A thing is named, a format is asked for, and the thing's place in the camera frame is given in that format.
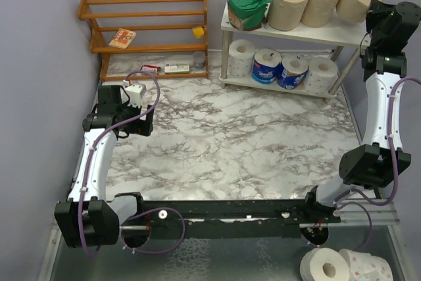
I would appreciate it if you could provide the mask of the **yellow cube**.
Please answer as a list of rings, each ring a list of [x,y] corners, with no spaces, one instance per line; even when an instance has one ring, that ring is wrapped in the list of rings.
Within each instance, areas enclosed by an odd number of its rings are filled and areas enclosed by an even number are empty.
[[[201,26],[196,26],[191,29],[195,38],[199,39],[205,35],[205,30]]]

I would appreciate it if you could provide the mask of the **grey small cup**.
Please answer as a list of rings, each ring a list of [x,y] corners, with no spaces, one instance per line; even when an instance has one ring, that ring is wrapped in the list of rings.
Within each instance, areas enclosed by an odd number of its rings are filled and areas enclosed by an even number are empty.
[[[193,67],[202,69],[205,67],[206,55],[202,51],[196,51],[192,55],[193,58]]]

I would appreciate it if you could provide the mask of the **red white small box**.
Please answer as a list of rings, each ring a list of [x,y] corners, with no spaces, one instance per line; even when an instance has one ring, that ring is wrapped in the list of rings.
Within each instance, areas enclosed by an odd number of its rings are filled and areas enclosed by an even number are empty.
[[[140,70],[149,72],[151,74],[158,74],[159,71],[161,70],[161,67],[156,66],[156,65],[151,65],[151,64],[143,64]]]

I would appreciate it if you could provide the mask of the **pink dotted paper roll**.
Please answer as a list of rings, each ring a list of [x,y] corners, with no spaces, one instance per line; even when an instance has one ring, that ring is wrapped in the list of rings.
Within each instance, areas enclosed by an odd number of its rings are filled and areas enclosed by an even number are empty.
[[[312,94],[327,93],[337,78],[338,67],[330,59],[315,57],[309,62],[309,69],[304,79],[305,89]]]

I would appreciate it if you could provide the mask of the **white roll below table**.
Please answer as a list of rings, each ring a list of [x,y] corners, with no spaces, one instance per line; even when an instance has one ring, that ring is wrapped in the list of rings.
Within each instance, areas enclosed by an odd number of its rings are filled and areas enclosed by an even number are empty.
[[[350,280],[347,262],[330,248],[309,251],[301,259],[299,272],[302,280]]]

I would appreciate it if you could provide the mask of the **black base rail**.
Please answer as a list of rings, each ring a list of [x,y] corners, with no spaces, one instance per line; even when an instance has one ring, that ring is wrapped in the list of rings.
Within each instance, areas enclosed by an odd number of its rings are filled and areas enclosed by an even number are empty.
[[[305,199],[148,201],[121,193],[111,202],[93,197],[59,203],[55,218],[70,247],[112,245],[119,237],[139,240],[297,238],[302,224],[337,224],[334,208],[314,192]]]

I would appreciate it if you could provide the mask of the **blue roll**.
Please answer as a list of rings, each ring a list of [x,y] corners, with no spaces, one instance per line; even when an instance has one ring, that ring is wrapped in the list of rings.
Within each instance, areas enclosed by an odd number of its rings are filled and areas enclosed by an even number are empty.
[[[256,82],[269,85],[279,73],[282,65],[282,55],[273,49],[259,49],[254,56],[252,79]]]
[[[308,69],[309,62],[304,57],[294,54],[283,55],[277,83],[283,89],[295,89],[307,75]]]

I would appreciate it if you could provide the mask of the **white plain paper roll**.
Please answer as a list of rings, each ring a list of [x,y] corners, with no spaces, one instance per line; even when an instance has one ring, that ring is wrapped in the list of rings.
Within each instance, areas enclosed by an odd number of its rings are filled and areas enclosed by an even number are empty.
[[[228,71],[232,76],[250,75],[255,55],[252,42],[246,39],[235,40],[230,44],[228,54]]]

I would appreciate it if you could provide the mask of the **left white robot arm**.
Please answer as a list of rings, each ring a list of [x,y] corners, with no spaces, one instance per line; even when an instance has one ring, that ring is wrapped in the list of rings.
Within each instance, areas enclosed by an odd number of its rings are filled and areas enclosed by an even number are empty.
[[[97,103],[82,122],[82,157],[66,201],[55,206],[54,216],[70,248],[114,245],[120,225],[126,220],[136,225],[143,221],[145,208],[138,192],[119,193],[106,199],[107,175],[118,139],[131,134],[150,136],[153,131],[152,105],[140,118],[143,84],[100,86]]]

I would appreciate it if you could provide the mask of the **pink dotted roll below table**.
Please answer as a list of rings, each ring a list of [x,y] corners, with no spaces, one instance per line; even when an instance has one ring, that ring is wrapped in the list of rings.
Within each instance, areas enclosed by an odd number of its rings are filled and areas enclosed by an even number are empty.
[[[349,249],[341,249],[339,254],[349,266],[350,280],[393,281],[391,267],[385,259]]]

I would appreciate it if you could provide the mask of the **white green flat box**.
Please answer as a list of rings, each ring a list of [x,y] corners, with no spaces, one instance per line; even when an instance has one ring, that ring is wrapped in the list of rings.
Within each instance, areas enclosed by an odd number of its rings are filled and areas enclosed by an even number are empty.
[[[189,74],[189,63],[166,63],[164,67],[165,74]]]

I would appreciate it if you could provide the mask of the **white two-tier shelf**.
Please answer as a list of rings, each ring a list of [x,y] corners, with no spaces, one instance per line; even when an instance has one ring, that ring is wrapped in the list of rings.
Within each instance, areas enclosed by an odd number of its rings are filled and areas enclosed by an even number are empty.
[[[282,93],[293,93],[299,95],[307,95],[314,97],[315,94],[308,92],[300,84],[295,89],[283,89],[277,83],[272,84],[260,84],[253,80],[250,76],[235,77],[228,72],[228,57],[229,57],[229,46],[233,41],[233,35],[235,33],[242,36],[260,36],[265,40],[269,41],[267,47],[271,47],[276,39],[286,41],[288,44],[294,43],[306,43],[306,44],[319,44],[329,45],[330,49],[276,49],[281,54],[296,54],[301,56],[327,56],[331,60],[336,61],[340,56],[341,52],[346,47],[353,47],[355,49],[364,48],[368,46],[369,39],[364,38],[366,27],[364,24],[348,24],[341,21],[335,14],[333,18],[327,23],[327,25],[321,28],[309,28],[302,24],[289,32],[282,32],[275,30],[269,26],[244,32],[234,28],[229,21],[228,8],[224,8],[222,14],[222,21],[220,24],[222,30],[222,60],[220,69],[220,85],[225,88],[227,85],[242,86],[248,88],[265,89],[270,91],[278,91]]]

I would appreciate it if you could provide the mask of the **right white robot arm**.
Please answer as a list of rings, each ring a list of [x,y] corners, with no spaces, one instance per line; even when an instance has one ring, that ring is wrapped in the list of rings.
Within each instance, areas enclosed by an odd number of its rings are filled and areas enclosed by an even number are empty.
[[[366,12],[371,40],[361,56],[368,96],[362,144],[342,156],[335,178],[307,193],[302,206],[307,221],[318,222],[352,193],[377,206],[393,201],[399,175],[411,163],[400,139],[399,112],[403,84],[410,80],[403,49],[419,24],[415,3],[371,1]]]

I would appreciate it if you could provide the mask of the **small picture book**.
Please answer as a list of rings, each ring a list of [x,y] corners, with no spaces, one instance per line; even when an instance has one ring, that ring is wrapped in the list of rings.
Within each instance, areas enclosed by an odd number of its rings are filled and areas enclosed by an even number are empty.
[[[127,49],[136,37],[136,32],[119,28],[109,41],[108,46],[118,49]]]

